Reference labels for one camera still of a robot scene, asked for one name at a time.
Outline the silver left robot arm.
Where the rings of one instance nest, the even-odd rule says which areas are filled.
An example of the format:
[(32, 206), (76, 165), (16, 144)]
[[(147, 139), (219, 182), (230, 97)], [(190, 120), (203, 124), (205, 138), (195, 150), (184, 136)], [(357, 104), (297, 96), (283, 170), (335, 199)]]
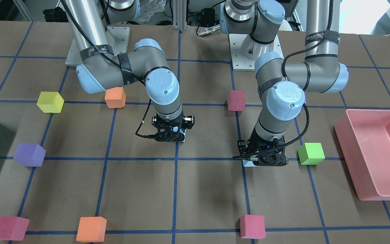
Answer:
[[(305, 93), (337, 93), (348, 83), (338, 62), (339, 0), (309, 0), (305, 48), (284, 57), (269, 51), (256, 57), (254, 73), (262, 109), (248, 140), (237, 147), (245, 167), (285, 166), (285, 148), (309, 127)], [(227, 0), (221, 4), (220, 29), (247, 34), (256, 44), (273, 44), (285, 9), (275, 0)]]

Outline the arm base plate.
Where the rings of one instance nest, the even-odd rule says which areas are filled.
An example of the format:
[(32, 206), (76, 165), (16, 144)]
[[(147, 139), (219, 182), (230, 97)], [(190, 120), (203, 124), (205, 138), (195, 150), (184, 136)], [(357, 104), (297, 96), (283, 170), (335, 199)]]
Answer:
[(278, 36), (272, 43), (260, 44), (252, 40), (250, 35), (229, 34), (229, 44), (234, 71), (258, 70), (273, 58), (283, 58)]

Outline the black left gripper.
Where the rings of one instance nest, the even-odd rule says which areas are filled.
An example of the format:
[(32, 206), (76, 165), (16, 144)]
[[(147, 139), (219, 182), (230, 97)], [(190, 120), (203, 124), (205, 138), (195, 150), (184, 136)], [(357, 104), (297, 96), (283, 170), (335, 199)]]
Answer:
[(285, 140), (274, 137), (272, 141), (265, 140), (258, 135), (251, 135), (245, 140), (237, 140), (240, 155), (246, 155), (242, 160), (255, 162), (258, 166), (285, 166), (288, 158), (285, 155)]

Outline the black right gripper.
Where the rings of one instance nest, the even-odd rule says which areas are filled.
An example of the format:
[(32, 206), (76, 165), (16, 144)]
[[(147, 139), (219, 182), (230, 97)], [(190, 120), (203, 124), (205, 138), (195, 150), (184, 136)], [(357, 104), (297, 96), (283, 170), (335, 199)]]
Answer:
[(152, 125), (157, 129), (157, 133), (153, 135), (153, 139), (159, 142), (177, 142), (176, 138), (178, 137), (180, 128), (185, 130), (192, 129), (194, 123), (194, 116), (179, 115), (173, 120), (153, 116)]

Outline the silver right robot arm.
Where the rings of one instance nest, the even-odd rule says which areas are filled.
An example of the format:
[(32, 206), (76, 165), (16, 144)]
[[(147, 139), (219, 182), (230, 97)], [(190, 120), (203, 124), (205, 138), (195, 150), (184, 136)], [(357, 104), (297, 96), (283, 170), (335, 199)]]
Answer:
[(95, 0), (62, 0), (79, 48), (81, 64), (76, 73), (89, 94), (133, 84), (145, 85), (149, 104), (156, 110), (152, 125), (156, 134), (142, 138), (160, 142), (184, 142), (186, 130), (195, 123), (185, 116), (177, 77), (169, 68), (164, 51), (156, 40), (145, 38), (133, 51), (118, 54), (102, 22)]

